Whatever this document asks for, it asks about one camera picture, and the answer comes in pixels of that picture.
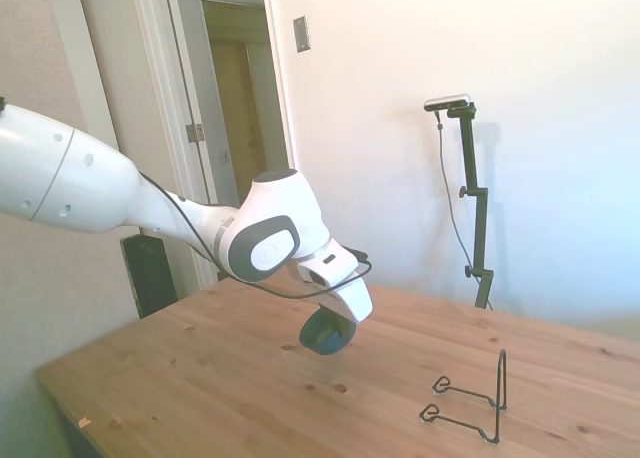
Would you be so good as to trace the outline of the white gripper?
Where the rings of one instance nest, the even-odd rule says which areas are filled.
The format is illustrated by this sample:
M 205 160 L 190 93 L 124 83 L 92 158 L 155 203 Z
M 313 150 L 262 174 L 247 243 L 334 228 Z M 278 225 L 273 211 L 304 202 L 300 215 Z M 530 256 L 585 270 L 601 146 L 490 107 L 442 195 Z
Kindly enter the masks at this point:
M 340 340 L 351 340 L 356 323 L 364 321 L 373 311 L 368 288 L 357 273 L 356 256 L 337 242 L 327 242 L 320 250 L 294 263 L 303 283 L 320 291 L 310 300 L 321 305 L 319 311 L 324 316 L 337 313 L 346 318 L 336 319 L 336 333 Z

